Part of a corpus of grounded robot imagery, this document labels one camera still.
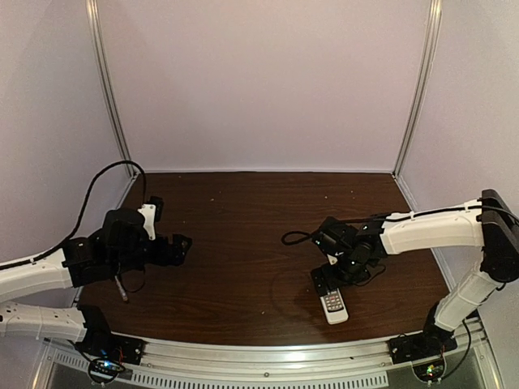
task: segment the white panel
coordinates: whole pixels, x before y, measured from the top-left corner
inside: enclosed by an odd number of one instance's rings
[[[519,4],[444,2],[427,97],[403,177],[418,207],[495,188],[519,212]],[[459,280],[478,250],[442,250]],[[519,283],[480,310],[506,387],[517,387]]]
[[[0,2],[0,261],[43,251],[72,230],[92,176],[118,159],[84,0]],[[81,233],[121,196],[120,168],[100,180]],[[32,298],[60,306],[70,296]],[[24,388],[40,345],[0,342],[2,387]]]
[[[428,1],[99,7],[127,141],[147,169],[392,170]]]

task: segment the brown wooden surface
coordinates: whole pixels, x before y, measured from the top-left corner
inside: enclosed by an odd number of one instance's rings
[[[137,182],[126,206],[138,207]],[[181,267],[148,266],[144,289],[122,303],[113,282],[89,285],[81,303],[102,308],[113,331],[205,344],[319,344],[421,329],[447,292],[429,250],[384,259],[363,288],[342,288],[350,320],[330,326],[310,271],[326,258],[310,242],[283,246],[289,230],[315,230],[326,216],[363,217],[408,208],[389,174],[149,174],[165,200],[157,232],[194,245]],[[127,287],[140,273],[125,277]]]

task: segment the white backdrop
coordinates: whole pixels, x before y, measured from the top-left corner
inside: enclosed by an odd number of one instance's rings
[[[122,125],[151,170],[391,171],[429,2],[100,2]]]
[[[0,261],[55,245],[75,224],[92,176],[118,160],[84,0],[0,2]],[[99,181],[79,233],[101,227],[128,183]],[[70,303],[64,291],[32,299]],[[0,339],[2,388],[28,387],[40,343]]]
[[[438,50],[403,178],[418,209],[495,188],[519,213],[519,4],[444,2]],[[478,250],[442,250],[459,280]],[[507,388],[517,387],[519,283],[480,310]]]

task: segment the robotic arm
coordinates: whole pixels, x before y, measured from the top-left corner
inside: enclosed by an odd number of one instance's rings
[[[155,232],[164,202],[152,196],[139,210],[120,208],[106,213],[101,229],[90,237],[66,241],[52,254],[16,259],[0,265],[0,336],[62,338],[93,356],[139,363],[144,342],[113,335],[95,306],[54,309],[25,306],[11,299],[48,289],[78,288],[115,280],[123,296],[122,273],[146,264],[178,266],[192,240],[173,235],[170,242]]]
[[[443,246],[482,247],[482,259],[431,308],[423,332],[411,340],[412,344],[391,346],[395,363],[438,355],[449,342],[453,348],[453,332],[462,321],[495,290],[519,278],[517,218],[494,190],[484,190],[480,199],[455,207],[376,215],[365,221],[356,229],[329,217],[311,234],[311,240],[329,259],[311,273],[320,296],[369,280],[367,265],[376,266],[389,255]],[[395,344],[401,345],[402,340],[394,340]],[[418,355],[411,352],[416,349],[420,350]]]

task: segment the remote control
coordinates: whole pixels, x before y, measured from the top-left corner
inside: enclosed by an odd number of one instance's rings
[[[348,320],[348,311],[342,301],[339,289],[328,292],[326,296],[322,296],[320,299],[323,305],[324,315],[329,324],[338,324]]]

